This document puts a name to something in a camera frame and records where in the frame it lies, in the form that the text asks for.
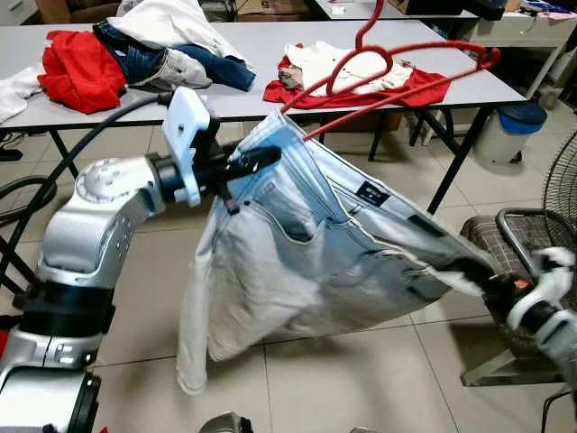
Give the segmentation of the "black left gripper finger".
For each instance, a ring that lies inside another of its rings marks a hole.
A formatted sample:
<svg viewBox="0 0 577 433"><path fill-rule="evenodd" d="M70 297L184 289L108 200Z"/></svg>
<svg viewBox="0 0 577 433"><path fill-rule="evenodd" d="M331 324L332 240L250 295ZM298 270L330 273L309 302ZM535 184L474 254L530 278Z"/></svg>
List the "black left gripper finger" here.
<svg viewBox="0 0 577 433"><path fill-rule="evenodd" d="M243 150L225 164L227 179L241 179L276 164L281 158L278 147L259 147Z"/></svg>

